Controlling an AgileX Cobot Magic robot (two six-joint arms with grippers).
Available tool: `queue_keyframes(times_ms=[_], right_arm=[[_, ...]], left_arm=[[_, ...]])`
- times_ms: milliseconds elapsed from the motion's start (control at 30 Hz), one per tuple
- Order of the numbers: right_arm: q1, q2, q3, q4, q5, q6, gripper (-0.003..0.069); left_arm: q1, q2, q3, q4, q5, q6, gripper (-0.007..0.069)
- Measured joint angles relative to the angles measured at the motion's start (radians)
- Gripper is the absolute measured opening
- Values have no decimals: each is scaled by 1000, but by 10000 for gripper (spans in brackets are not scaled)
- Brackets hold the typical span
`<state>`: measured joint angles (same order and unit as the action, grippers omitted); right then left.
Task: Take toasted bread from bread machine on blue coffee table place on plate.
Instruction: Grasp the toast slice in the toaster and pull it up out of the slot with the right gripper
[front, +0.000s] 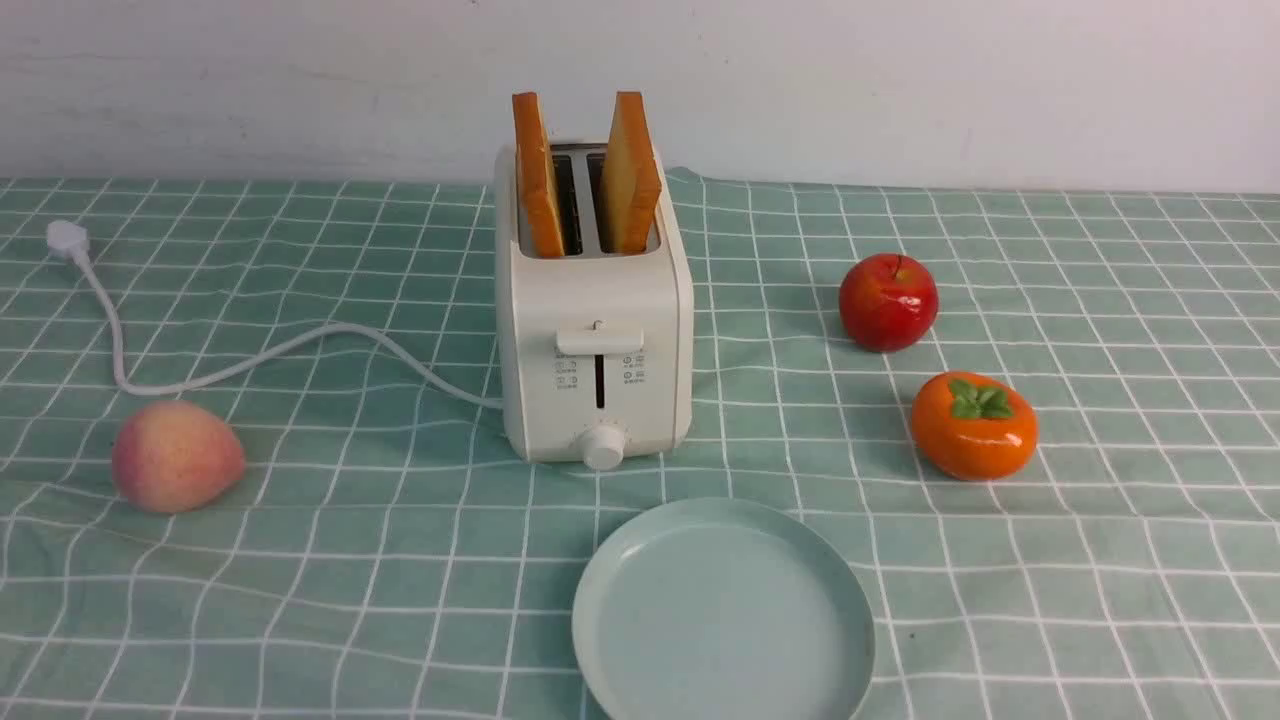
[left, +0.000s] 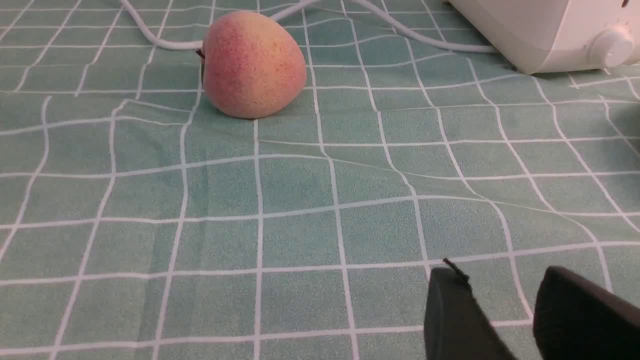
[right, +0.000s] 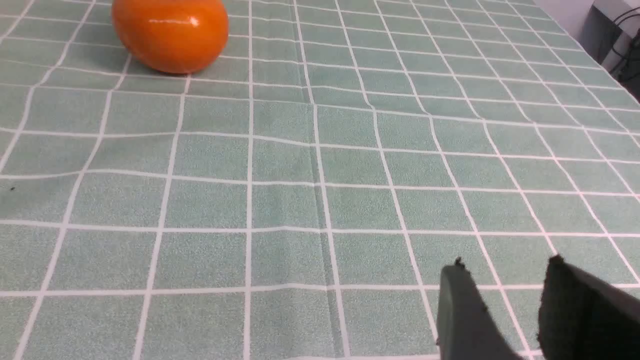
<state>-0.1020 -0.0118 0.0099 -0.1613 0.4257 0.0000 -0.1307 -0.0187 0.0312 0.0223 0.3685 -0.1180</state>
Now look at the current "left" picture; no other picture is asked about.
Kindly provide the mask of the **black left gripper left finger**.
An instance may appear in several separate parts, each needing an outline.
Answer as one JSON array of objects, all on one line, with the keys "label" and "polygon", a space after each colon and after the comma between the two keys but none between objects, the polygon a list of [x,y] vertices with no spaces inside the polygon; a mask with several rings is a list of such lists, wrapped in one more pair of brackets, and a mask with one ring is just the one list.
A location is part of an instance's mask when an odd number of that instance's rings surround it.
[{"label": "black left gripper left finger", "polygon": [[478,304],[470,277],[443,258],[431,269],[423,341],[428,360],[515,360]]}]

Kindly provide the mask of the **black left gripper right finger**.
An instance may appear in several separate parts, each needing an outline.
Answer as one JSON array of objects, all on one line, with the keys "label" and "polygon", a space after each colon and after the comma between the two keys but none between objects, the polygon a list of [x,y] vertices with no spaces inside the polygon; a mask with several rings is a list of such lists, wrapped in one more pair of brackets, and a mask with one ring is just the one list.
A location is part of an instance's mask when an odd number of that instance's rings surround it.
[{"label": "black left gripper right finger", "polygon": [[571,269],[549,266],[535,298],[533,335],[544,360],[637,360],[640,310]]}]

